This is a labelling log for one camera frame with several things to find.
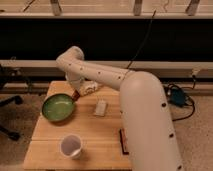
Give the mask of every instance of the cable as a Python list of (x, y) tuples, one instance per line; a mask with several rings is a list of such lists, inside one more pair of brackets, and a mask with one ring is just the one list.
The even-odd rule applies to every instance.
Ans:
[(191, 112), (189, 115), (185, 116), (185, 117), (173, 119), (173, 120), (172, 120), (173, 122), (181, 121), (181, 120), (184, 120), (184, 119), (188, 119), (188, 118), (190, 118), (192, 115), (194, 115), (194, 113), (195, 113), (195, 103), (194, 103), (194, 100), (191, 99), (191, 98), (190, 98), (190, 101), (192, 102), (192, 105), (186, 104), (186, 106), (192, 106), (192, 112)]
[(141, 50), (144, 48), (144, 45), (146, 44), (146, 42), (147, 42), (147, 40), (149, 38), (149, 34), (151, 32), (152, 22), (154, 20), (155, 14), (156, 14), (156, 10), (153, 12), (152, 18), (150, 19), (149, 26), (148, 26), (148, 29), (147, 29), (147, 32), (146, 32), (146, 35), (145, 35), (143, 41), (141, 42), (138, 50), (136, 51), (135, 56), (130, 60), (130, 63), (127, 65), (126, 69), (130, 68), (130, 66), (132, 65), (132, 63), (134, 62), (134, 60), (137, 58), (137, 56), (139, 55), (139, 53), (141, 52)]
[[(166, 87), (166, 89), (167, 89), (167, 95), (168, 95), (168, 92), (171, 91), (171, 90), (174, 89), (174, 88), (183, 91), (183, 87), (179, 87), (179, 86), (176, 85), (176, 84), (169, 84), (169, 85)], [(184, 120), (184, 119), (188, 119), (188, 118), (190, 118), (192, 115), (194, 115), (194, 113), (195, 113), (195, 102), (194, 102), (194, 100), (193, 100), (188, 94), (186, 94), (185, 92), (184, 92), (184, 94), (185, 94), (185, 96), (186, 96), (186, 103), (184, 104), (184, 106), (190, 106), (190, 107), (192, 107), (192, 111), (191, 111), (191, 113), (188, 114), (187, 116), (184, 116), (184, 117), (181, 117), (181, 118), (173, 119), (173, 120), (172, 120), (173, 122), (181, 121), (181, 120)]]

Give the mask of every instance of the floor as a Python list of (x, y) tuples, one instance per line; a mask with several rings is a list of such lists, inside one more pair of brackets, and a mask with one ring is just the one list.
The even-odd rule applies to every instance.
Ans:
[[(0, 95), (0, 99), (11, 95)], [(44, 95), (21, 95), (24, 103), (11, 103), (0, 110), (0, 124), (21, 133), (19, 141), (11, 141), (0, 133), (0, 171), (22, 171), (22, 163), (35, 127)]]
[[(0, 133), (0, 171), (23, 171), (22, 163), (45, 95), (22, 95), (24, 103), (1, 108), (0, 124), (21, 132), (21, 139), (13, 142)], [(195, 96), (195, 114), (187, 120), (175, 122), (175, 130), (186, 171), (213, 170), (213, 96)], [(173, 118), (190, 109), (171, 106)]]

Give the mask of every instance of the chair wheel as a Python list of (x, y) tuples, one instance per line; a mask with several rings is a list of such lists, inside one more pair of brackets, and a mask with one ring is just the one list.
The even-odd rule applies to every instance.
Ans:
[(23, 103), (22, 98), (21, 98), (20, 96), (16, 96), (16, 97), (15, 97), (15, 103), (16, 103), (16, 104), (22, 104), (22, 103)]
[(10, 132), (10, 133), (8, 134), (8, 137), (9, 137), (11, 140), (13, 140), (13, 141), (18, 141), (19, 138), (20, 138), (20, 134), (17, 133), (17, 132)]

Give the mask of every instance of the wire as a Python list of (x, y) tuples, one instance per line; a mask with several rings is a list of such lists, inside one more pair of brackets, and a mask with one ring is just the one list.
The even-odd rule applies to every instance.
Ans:
[[(167, 88), (167, 91), (171, 91), (171, 90), (174, 89), (174, 88), (180, 89), (180, 90), (183, 91), (183, 87), (179, 87), (179, 86), (176, 85), (176, 84), (169, 84), (166, 88)], [(173, 122), (181, 121), (181, 120), (184, 120), (184, 119), (188, 119), (188, 118), (190, 118), (191, 116), (193, 116), (194, 113), (195, 113), (195, 102), (194, 102), (194, 100), (193, 100), (187, 93), (185, 93), (185, 96), (186, 96), (186, 98), (187, 98), (186, 100), (187, 100), (188, 102), (190, 102), (190, 104), (188, 104), (188, 103), (186, 102), (184, 106), (190, 106), (190, 107), (192, 108), (192, 111), (191, 111), (191, 113), (188, 114), (187, 116), (184, 116), (184, 117), (181, 117), (181, 118), (175, 118), (175, 119), (173, 119), (173, 120), (172, 120)]]
[(188, 119), (188, 118), (190, 118), (192, 115), (194, 115), (194, 113), (195, 113), (195, 102), (194, 102), (194, 100), (193, 100), (192, 98), (190, 98), (190, 101), (191, 101), (192, 104), (191, 104), (191, 105), (186, 104), (186, 106), (191, 106), (191, 107), (192, 107), (191, 113), (190, 113), (189, 115), (187, 115), (187, 116), (184, 116), (184, 117), (181, 117), (181, 118), (173, 119), (173, 120), (172, 120), (173, 122), (177, 122), (177, 121), (181, 121), (181, 120), (184, 120), (184, 119)]
[(150, 19), (149, 26), (148, 26), (148, 29), (147, 29), (147, 32), (146, 32), (146, 35), (145, 35), (143, 41), (141, 42), (138, 50), (136, 51), (135, 56), (130, 60), (130, 63), (127, 65), (126, 69), (130, 68), (130, 66), (132, 65), (132, 63), (134, 62), (134, 60), (137, 58), (137, 56), (139, 55), (139, 53), (141, 52), (141, 50), (144, 48), (144, 46), (145, 46), (145, 44), (146, 44), (146, 42), (147, 42), (147, 40), (149, 38), (149, 34), (151, 32), (152, 22), (154, 20), (155, 14), (156, 14), (156, 10), (152, 14), (152, 18)]

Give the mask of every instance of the green bowl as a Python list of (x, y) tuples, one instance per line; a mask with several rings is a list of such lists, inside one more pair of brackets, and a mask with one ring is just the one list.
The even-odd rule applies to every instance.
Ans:
[(67, 94), (55, 94), (45, 100), (42, 115), (49, 121), (61, 121), (70, 116), (75, 108), (72, 97)]

